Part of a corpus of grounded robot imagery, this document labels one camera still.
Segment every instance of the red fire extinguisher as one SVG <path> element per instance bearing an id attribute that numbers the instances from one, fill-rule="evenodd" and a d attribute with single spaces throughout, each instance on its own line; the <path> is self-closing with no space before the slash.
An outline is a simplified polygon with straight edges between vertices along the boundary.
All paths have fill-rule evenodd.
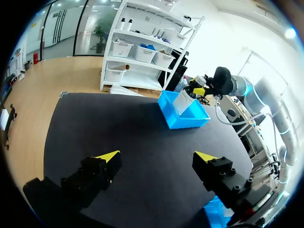
<path id="1" fill-rule="evenodd" d="M 33 58 L 34 58 L 34 64 L 37 64 L 38 63 L 38 52 L 34 52 Z"/>

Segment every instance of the glass door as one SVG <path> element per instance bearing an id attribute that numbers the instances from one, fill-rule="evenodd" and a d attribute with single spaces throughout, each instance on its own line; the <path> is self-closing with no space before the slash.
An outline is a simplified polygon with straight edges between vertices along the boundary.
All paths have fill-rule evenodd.
<path id="1" fill-rule="evenodd" d="M 120 2 L 89 0 L 80 21 L 75 55 L 103 56 Z"/>
<path id="2" fill-rule="evenodd" d="M 73 56 L 77 25 L 86 0 L 59 0 L 51 5 L 43 33 L 43 59 Z"/>

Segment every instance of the wooden floor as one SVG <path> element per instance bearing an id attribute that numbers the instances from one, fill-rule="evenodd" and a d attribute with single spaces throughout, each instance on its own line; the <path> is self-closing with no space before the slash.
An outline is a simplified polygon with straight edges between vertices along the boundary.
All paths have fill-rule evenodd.
<path id="1" fill-rule="evenodd" d="M 25 78 L 13 85 L 5 102 L 13 103 L 18 117 L 9 130 L 8 165 L 16 185 L 22 189 L 28 181 L 43 179 L 44 145 L 48 127 L 62 91 L 104 93 L 99 90 L 103 57 L 66 57 L 31 65 Z M 139 90 L 158 97 L 159 92 Z"/>

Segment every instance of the white shelf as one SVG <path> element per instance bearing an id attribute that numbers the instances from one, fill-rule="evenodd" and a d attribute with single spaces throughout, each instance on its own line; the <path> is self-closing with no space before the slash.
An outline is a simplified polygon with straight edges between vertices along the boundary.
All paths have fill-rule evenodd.
<path id="1" fill-rule="evenodd" d="M 165 11 L 163 9 L 160 9 L 156 6 L 147 4 L 145 2 L 141 1 L 136 1 L 136 0 L 128 0 L 127 2 L 127 7 L 134 8 L 137 10 L 143 10 L 149 13 L 153 13 L 159 17 L 165 18 L 169 21 L 172 21 L 173 23 L 182 26 L 182 27 L 187 27 L 195 30 L 195 26 L 191 25 L 188 21 L 184 20 L 183 18 L 179 18 L 178 16 Z"/>
<path id="2" fill-rule="evenodd" d="M 144 35 L 144 34 L 141 34 L 141 33 L 136 33 L 136 32 L 132 32 L 132 31 L 126 31 L 126 30 L 121 30 L 121 29 L 115 29 L 114 33 L 125 34 L 125 35 L 129 35 L 129 36 L 134 36 L 134 37 L 139 37 L 139 38 L 146 39 L 146 40 L 149 40 L 149 41 L 152 41 L 152 42 L 164 45 L 166 47 L 172 48 L 172 49 L 177 50 L 179 52 L 183 51 L 179 47 L 174 46 L 172 44 L 169 44 L 168 42 L 164 42 L 161 39 L 157 39 L 155 37 L 147 36 L 147 35 Z"/>
<path id="3" fill-rule="evenodd" d="M 140 74 L 133 74 L 126 72 L 123 76 L 121 82 L 106 82 L 104 81 L 105 85 L 118 85 L 118 86 L 127 86 L 127 87 L 135 87 L 135 88 L 142 88 L 142 89 L 152 89 L 162 91 L 162 87 L 158 82 L 157 78 L 152 78 L 145 75 Z"/>
<path id="4" fill-rule="evenodd" d="M 169 73 L 172 72 L 172 70 L 170 70 L 168 68 L 158 66 L 158 65 L 155 65 L 153 62 L 144 63 L 144 62 L 141 62 L 141 61 L 137 61 L 133 56 L 129 56 L 128 58 L 112 56 L 112 51 L 110 51 L 109 56 L 107 58 L 107 61 L 135 64 L 135 65 L 139 65 L 139 66 L 144 66 L 144 67 L 149 67 L 149 68 L 154 68 L 154 69 L 158 69 L 158 70 L 167 71 Z"/>

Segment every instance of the shelf rack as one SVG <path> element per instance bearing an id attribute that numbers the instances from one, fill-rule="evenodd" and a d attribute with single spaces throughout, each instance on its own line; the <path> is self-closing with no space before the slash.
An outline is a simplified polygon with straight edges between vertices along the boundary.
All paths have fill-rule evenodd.
<path id="1" fill-rule="evenodd" d="M 193 31 L 193 33 L 192 33 L 191 37 L 188 38 L 188 43 L 186 44 L 185 48 L 181 49 L 180 47 L 176 47 L 170 43 L 164 42 L 161 39 L 157 39 L 153 36 L 148 36 L 148 35 L 144 35 L 141 33 L 135 33 L 132 31 L 115 29 L 123 12 L 127 8 L 141 10 L 141 11 L 144 11 L 147 13 L 154 14 L 158 17 L 162 17 L 162 18 L 180 26 L 180 30 L 182 28 L 189 28 L 189 31 L 187 31 L 186 34 L 188 34 L 191 31 Z M 120 86 L 136 87 L 136 88 L 143 88 L 143 89 L 152 89 L 152 90 L 158 90 L 158 91 L 166 89 L 169 81 L 171 80 L 173 74 L 175 73 L 178 65 L 181 63 L 182 58 L 186 54 L 190 43 L 192 42 L 194 36 L 196 35 L 197 31 L 199 30 L 204 19 L 205 19 L 205 17 L 200 18 L 199 23 L 196 26 L 193 26 L 192 24 L 190 24 L 188 21 L 186 21 L 182 17 L 178 17 L 168 11 L 165 11 L 165 10 L 155 7 L 153 5 L 147 4 L 145 2 L 141 2 L 141 1 L 137 1 L 137 0 L 123 0 L 122 4 L 120 5 L 120 8 L 115 16 L 115 19 L 113 21 L 113 24 L 112 24 L 112 27 L 111 27 L 111 30 L 109 33 L 109 37 L 107 40 L 107 44 L 106 44 L 106 48 L 105 48 L 105 52 L 104 52 L 104 61 L 103 61 L 103 66 L 102 66 L 101 80 L 100 80 L 100 90 L 103 89 L 104 85 L 120 85 Z M 128 58 L 114 57 L 114 56 L 112 56 L 112 51 L 110 51 L 114 34 L 124 34 L 127 36 L 137 37 L 137 38 L 143 39 L 143 42 L 145 40 L 148 40 L 148 41 L 163 45 L 164 47 L 168 47 L 170 49 L 170 51 L 177 50 L 177 51 L 181 52 L 181 55 L 176 60 L 176 64 L 173 67 L 173 69 L 168 69 L 168 68 L 164 68 L 161 66 L 157 66 L 154 63 L 140 62 L 140 61 L 135 60 L 135 58 L 131 57 L 131 56 L 129 56 Z M 138 65 L 138 66 L 142 66 L 142 67 L 149 67 L 149 68 L 156 69 L 157 72 L 164 71 L 165 72 L 164 86 L 162 87 L 160 85 L 160 83 L 158 82 L 157 75 L 159 75 L 159 73 L 157 73 L 153 77 L 151 75 L 137 74 L 135 72 L 127 71 L 124 74 L 121 82 L 107 82 L 104 79 L 105 79 L 105 73 L 106 73 L 106 64 L 108 61 L 122 62 L 122 63 L 127 63 L 127 64 L 134 64 L 134 65 Z"/>

